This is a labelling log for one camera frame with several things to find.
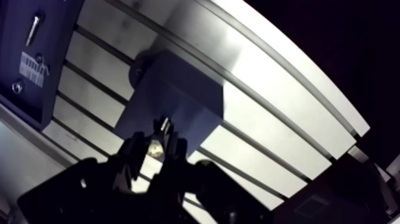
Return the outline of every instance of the sticker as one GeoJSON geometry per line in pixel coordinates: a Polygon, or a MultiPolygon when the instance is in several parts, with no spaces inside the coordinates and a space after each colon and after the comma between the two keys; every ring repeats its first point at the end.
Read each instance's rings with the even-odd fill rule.
{"type": "Polygon", "coordinates": [[[39,64],[36,60],[22,52],[20,63],[20,74],[31,80],[40,88],[43,87],[45,76],[49,76],[49,68],[44,64],[39,64]]]}

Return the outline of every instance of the bolt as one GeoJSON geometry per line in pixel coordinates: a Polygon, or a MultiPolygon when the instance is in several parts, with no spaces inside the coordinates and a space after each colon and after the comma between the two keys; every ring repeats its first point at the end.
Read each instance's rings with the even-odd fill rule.
{"type": "Polygon", "coordinates": [[[143,74],[142,69],[136,69],[136,75],[137,75],[137,76],[140,76],[140,75],[142,75],[142,74],[143,74]]]}
{"type": "Polygon", "coordinates": [[[22,90],[24,89],[23,83],[21,81],[14,82],[11,85],[11,89],[15,94],[20,94],[22,92],[22,90]]]}
{"type": "Polygon", "coordinates": [[[37,53],[35,56],[35,60],[38,64],[44,64],[45,63],[45,57],[41,53],[37,53]]]}
{"type": "Polygon", "coordinates": [[[164,121],[162,122],[160,131],[166,135],[169,128],[170,128],[170,119],[168,117],[166,117],[166,118],[164,118],[164,121]]]}
{"type": "Polygon", "coordinates": [[[82,186],[83,189],[87,187],[85,179],[80,180],[80,185],[82,186]]]}

